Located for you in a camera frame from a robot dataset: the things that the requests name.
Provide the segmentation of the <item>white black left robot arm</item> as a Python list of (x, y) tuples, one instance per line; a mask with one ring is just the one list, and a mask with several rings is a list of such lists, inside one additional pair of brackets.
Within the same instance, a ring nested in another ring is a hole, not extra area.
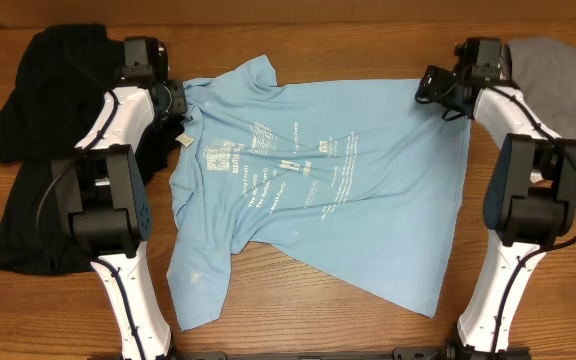
[(177, 122), (185, 111), (179, 80), (151, 89), (121, 85), (105, 93), (76, 155), (51, 164), (48, 190), (56, 196), (62, 231), (103, 283), (119, 327), (122, 359), (177, 356), (149, 271), (153, 218), (134, 152), (149, 126)]

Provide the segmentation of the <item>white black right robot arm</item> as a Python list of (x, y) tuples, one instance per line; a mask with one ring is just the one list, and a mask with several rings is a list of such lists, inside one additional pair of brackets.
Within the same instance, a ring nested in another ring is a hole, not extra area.
[(484, 265), (466, 310), (429, 359), (527, 359), (509, 332), (539, 262), (568, 246), (576, 212), (576, 140), (563, 139), (506, 81), (470, 80), (464, 70), (428, 66), (415, 99), (440, 104), (482, 125), (499, 155), (483, 204), (488, 230)]

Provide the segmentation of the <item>light blue printed t-shirt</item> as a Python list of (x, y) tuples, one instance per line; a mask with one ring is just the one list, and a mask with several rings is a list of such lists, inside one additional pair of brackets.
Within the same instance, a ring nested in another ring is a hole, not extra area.
[(167, 279), (184, 330), (221, 314), (231, 258), (266, 243), (431, 317), (452, 249), (471, 124), (415, 79), (279, 85), (259, 56), (184, 85)]

